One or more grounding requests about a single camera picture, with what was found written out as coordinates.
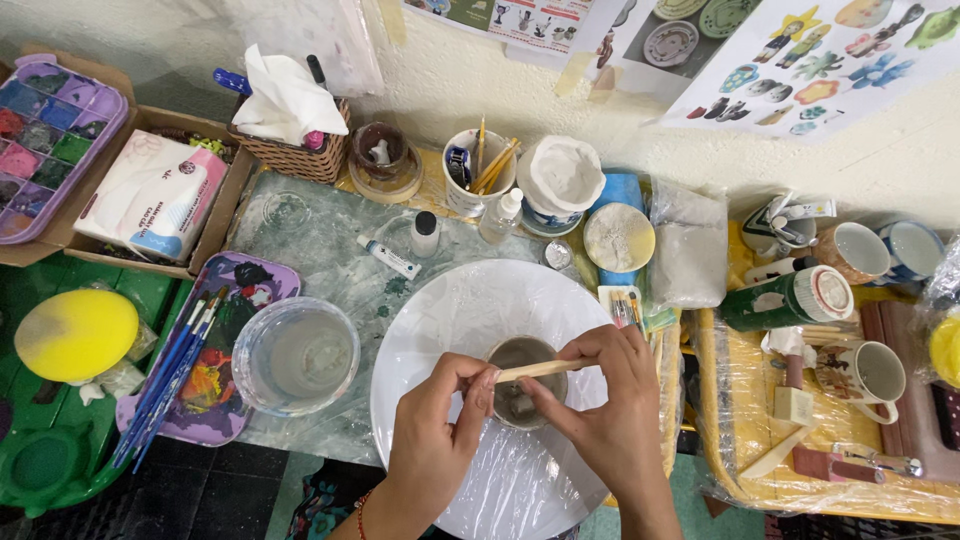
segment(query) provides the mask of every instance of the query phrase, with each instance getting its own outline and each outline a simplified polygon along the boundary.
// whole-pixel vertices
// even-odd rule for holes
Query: wall
[[[899,209],[939,229],[960,226],[960,73],[917,88],[819,146],[641,127],[663,106],[630,94],[594,105],[586,101],[587,81],[559,98],[552,92],[557,72],[509,61],[499,42],[407,11],[407,43],[395,47],[372,0],[364,2],[390,91],[354,100],[360,121],[396,122],[421,142],[443,145],[486,114],[489,129],[528,143],[547,134],[585,140],[608,167],[726,186],[734,214],[789,186],[835,197],[849,216]],[[244,44],[219,1],[32,0],[27,6],[0,0],[0,58],[11,61],[25,40],[43,41],[125,69],[141,103],[229,118],[234,97],[212,83],[210,72],[239,68]]]

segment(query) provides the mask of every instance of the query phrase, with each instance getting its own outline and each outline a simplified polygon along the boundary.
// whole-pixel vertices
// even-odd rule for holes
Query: poster
[[[540,51],[565,64],[567,53],[589,24],[610,9],[597,10],[594,3],[622,3],[624,0],[403,0],[404,8],[426,14],[446,24],[475,34],[499,39],[519,47]],[[599,21],[603,26],[609,24]]]
[[[606,65],[623,68],[617,88],[673,103],[750,15],[759,0],[627,0],[606,31],[574,52],[595,52],[585,77]],[[554,69],[555,59],[507,48],[507,57]]]
[[[768,0],[660,123],[821,142],[960,67],[958,25],[958,0]]]

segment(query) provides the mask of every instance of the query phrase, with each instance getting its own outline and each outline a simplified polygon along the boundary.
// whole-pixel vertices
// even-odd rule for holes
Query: wicker basket
[[[234,114],[245,101],[247,101],[245,95],[241,95],[237,99]],[[334,101],[337,104],[337,109],[340,110],[340,114],[344,116],[344,121],[349,125],[349,102],[346,98],[336,98]],[[233,124],[229,125],[228,131],[240,141],[240,144],[244,145],[247,150],[250,150],[270,168],[283,174],[321,184],[336,182],[340,165],[343,163],[344,155],[348,149],[346,135],[325,134],[324,145],[317,150],[309,150],[302,146],[294,146],[278,140],[242,134],[237,131],[237,127]]]

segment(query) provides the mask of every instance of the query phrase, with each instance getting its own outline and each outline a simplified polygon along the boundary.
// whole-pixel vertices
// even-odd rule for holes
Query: dropper bottle
[[[511,235],[519,224],[517,215],[520,213],[520,201],[523,200],[523,191],[518,187],[500,197],[496,205],[487,207],[487,211],[480,218],[480,235],[489,244],[501,244]]]

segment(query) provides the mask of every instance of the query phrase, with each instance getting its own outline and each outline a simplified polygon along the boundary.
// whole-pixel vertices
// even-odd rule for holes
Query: purple palette
[[[123,94],[54,55],[22,57],[16,67],[0,86],[0,244],[43,231],[128,113]]]
[[[225,251],[211,257],[194,282],[158,358],[166,356],[201,295],[209,292],[216,296],[223,286],[228,289],[227,297],[217,311],[190,377],[167,410],[159,431],[203,446],[223,446],[247,425],[253,409],[244,403],[233,382],[233,344],[240,329],[259,310],[300,293],[300,276],[289,266],[242,253]],[[153,380],[158,364],[154,364],[144,387]],[[136,395],[117,400],[116,421],[121,431],[130,423],[139,399]]]

